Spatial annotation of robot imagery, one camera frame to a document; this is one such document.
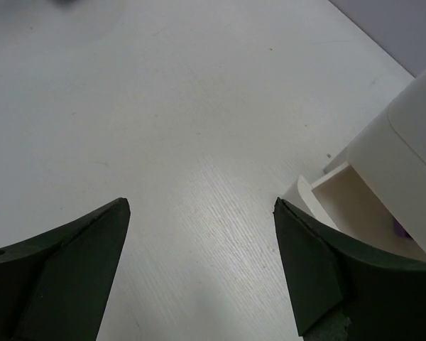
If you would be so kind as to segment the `purple arched lego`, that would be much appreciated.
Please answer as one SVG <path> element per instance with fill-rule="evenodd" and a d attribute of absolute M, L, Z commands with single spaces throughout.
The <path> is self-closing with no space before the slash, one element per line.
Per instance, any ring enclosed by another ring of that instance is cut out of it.
<path fill-rule="evenodd" d="M 393 220 L 394 232 L 402 238 L 411 239 L 412 237 L 407 233 L 403 226 L 396 219 Z"/>

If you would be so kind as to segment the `white drawer cabinet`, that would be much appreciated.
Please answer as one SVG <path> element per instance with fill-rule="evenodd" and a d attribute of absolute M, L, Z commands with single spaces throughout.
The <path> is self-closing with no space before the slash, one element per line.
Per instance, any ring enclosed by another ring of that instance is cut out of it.
<path fill-rule="evenodd" d="M 426 253 L 426 69 L 324 171 L 342 163 Z"/>

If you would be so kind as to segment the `white drawer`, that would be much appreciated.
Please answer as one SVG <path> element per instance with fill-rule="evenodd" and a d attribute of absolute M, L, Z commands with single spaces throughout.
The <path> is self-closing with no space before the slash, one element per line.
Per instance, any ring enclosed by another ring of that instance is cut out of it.
<path fill-rule="evenodd" d="M 396 234 L 391 213 L 348 163 L 313 183 L 299 176 L 283 199 L 361 242 L 392 254 L 426 261 L 426 253 L 417 242 Z"/>

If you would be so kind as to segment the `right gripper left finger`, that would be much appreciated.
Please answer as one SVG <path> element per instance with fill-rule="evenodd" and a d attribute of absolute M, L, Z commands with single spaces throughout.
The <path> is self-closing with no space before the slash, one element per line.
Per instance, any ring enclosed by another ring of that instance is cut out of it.
<path fill-rule="evenodd" d="M 95 340 L 129 221 L 120 197 L 0 248 L 0 340 Z"/>

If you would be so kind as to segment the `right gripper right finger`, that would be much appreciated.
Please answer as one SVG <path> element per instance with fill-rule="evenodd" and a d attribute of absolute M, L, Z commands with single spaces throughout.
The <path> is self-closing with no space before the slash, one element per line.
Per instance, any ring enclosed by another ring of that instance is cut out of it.
<path fill-rule="evenodd" d="M 304 340 L 426 340 L 426 262 L 338 232 L 284 199 L 275 232 Z"/>

